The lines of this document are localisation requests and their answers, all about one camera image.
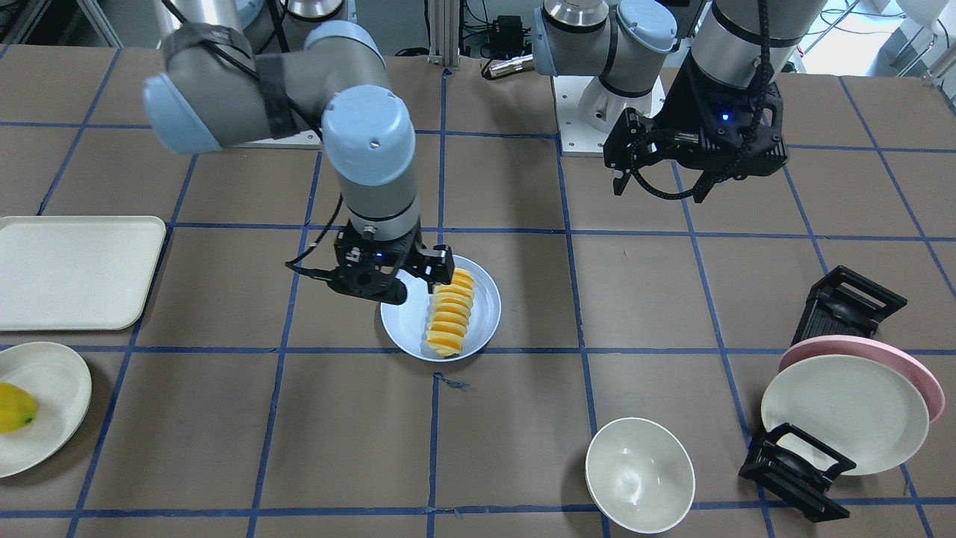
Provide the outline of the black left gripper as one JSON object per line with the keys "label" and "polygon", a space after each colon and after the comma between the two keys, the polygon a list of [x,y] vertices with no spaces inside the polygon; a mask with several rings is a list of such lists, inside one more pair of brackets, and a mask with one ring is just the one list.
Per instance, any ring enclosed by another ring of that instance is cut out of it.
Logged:
{"label": "black left gripper", "polygon": [[605,167],[612,168],[612,194],[621,197],[630,173],[660,160],[702,170],[691,197],[703,203],[721,181],[738,150],[743,154],[730,176],[769,176],[789,159],[784,143],[783,101],[774,82],[758,89],[744,78],[738,88],[707,75],[693,57],[684,59],[665,103],[651,119],[639,119],[626,108],[603,148]]}

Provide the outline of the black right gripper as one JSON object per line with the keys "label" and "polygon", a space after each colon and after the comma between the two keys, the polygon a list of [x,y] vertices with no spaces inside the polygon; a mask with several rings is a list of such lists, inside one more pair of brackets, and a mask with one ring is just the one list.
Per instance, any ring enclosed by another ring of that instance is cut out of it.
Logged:
{"label": "black right gripper", "polygon": [[335,239],[335,255],[338,265],[332,270],[329,288],[378,303],[406,301],[407,288],[397,279],[400,270],[422,279],[429,295],[440,285],[451,285],[455,271],[450,246],[426,247],[419,224],[391,241],[379,241],[372,232],[360,232],[349,224]]}

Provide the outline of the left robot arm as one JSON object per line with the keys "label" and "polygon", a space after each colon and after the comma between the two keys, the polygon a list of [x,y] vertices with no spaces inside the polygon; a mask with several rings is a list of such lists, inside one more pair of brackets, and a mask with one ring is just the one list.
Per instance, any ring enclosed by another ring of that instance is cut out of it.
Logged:
{"label": "left robot arm", "polygon": [[789,159],[776,78],[822,1],[713,1],[662,108],[641,112],[678,21],[658,1],[544,1],[530,30],[535,68],[590,76],[581,111],[606,133],[612,191],[706,199],[717,184],[776,173]]}

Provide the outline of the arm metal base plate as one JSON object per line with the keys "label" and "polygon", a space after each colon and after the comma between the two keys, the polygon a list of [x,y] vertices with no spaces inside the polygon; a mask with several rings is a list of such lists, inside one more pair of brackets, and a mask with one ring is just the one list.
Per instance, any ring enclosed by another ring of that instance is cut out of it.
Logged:
{"label": "arm metal base plate", "polygon": [[595,76],[554,76],[552,82],[562,152],[574,157],[602,157],[605,140],[625,108],[652,118],[665,101],[660,77],[638,98],[611,92]]}
{"label": "arm metal base plate", "polygon": [[322,146],[320,136],[311,130],[296,133],[289,137],[263,137],[260,140],[250,140],[245,143],[236,143],[230,149],[307,149],[320,150]]}

